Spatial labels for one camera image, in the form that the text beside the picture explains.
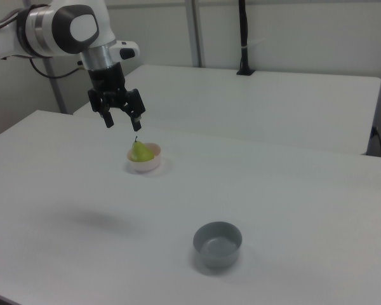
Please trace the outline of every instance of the metal bowl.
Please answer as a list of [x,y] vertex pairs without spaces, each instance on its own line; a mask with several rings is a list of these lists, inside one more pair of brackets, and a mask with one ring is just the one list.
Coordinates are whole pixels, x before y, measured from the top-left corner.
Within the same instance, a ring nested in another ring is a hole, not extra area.
[[209,268],[226,268],[235,263],[243,238],[240,230],[227,222],[211,222],[197,230],[193,246]]

